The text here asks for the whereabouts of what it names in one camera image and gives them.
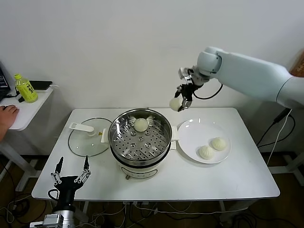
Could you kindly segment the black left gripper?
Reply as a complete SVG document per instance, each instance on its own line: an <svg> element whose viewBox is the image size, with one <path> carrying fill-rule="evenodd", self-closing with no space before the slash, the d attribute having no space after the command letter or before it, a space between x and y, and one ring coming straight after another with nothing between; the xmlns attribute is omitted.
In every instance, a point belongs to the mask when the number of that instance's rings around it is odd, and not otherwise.
<svg viewBox="0 0 304 228"><path fill-rule="evenodd" d="M56 189L59 191L56 210L76 210L73 205L75 192L82 187L82 183L85 183L91 175L88 156L85 157L84 168L79 176L66 176L61 178L60 173L63 161L64 157L61 157L55 167L55 171L50 174L54 180Z"/></svg>

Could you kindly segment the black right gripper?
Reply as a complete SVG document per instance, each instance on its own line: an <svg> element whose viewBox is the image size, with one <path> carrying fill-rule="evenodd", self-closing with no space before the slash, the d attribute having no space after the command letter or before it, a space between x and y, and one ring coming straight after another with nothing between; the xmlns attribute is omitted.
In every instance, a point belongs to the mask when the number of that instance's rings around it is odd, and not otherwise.
<svg viewBox="0 0 304 228"><path fill-rule="evenodd" d="M182 95L182 98L179 98L178 112L188 109L191 106L194 92L201 87L202 85L196 85L192 79L177 87L174 97L177 98L180 94Z"/></svg>

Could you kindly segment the bare person hand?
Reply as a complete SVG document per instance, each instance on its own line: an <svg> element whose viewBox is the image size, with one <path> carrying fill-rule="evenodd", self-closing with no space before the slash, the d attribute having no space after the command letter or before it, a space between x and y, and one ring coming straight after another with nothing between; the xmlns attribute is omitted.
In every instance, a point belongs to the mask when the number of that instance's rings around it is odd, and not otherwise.
<svg viewBox="0 0 304 228"><path fill-rule="evenodd" d="M0 126L8 130L15 122L19 109L15 105L0 107Z"/></svg>

